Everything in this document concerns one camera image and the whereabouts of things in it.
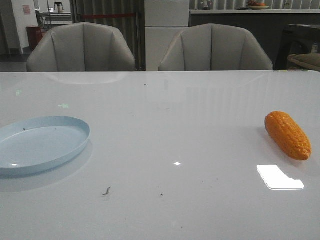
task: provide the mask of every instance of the light blue plate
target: light blue plate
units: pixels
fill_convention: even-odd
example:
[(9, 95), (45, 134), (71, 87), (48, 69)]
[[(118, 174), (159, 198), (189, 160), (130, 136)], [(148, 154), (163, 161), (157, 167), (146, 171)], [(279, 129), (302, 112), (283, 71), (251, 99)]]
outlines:
[(86, 147), (90, 127), (67, 116), (38, 117), (0, 129), (0, 175), (27, 175), (55, 168)]

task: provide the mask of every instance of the orange corn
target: orange corn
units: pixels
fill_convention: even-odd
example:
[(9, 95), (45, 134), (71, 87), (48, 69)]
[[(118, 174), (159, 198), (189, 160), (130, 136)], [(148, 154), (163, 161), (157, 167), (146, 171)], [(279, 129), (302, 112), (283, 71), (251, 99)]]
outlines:
[(270, 137), (290, 158), (307, 160), (310, 157), (310, 140), (289, 114), (273, 111), (265, 117), (264, 123)]

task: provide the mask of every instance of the chair backrest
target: chair backrest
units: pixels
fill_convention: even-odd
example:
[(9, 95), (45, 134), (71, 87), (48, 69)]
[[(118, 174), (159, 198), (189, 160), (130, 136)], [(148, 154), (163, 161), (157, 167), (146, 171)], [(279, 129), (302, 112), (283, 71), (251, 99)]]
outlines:
[(159, 71), (272, 70), (273, 64), (246, 29), (204, 24), (180, 31)]
[(126, 72), (135, 68), (135, 58), (117, 28), (88, 22), (49, 30), (27, 60), (28, 72)]

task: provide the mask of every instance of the floor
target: floor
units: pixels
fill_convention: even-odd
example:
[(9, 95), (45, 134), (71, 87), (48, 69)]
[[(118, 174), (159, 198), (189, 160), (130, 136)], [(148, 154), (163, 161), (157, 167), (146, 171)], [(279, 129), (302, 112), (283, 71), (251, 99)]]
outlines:
[(0, 55), (0, 72), (26, 72), (29, 55)]

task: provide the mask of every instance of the glossy tabletop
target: glossy tabletop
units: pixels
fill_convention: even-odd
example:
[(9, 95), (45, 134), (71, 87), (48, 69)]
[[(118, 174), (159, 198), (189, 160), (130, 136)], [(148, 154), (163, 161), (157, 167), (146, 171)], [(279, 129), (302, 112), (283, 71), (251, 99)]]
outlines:
[[(309, 160), (269, 137), (272, 111), (304, 129)], [(0, 176), (1, 239), (319, 239), (318, 72), (0, 73), (0, 128), (46, 116), (85, 121), (88, 145)]]

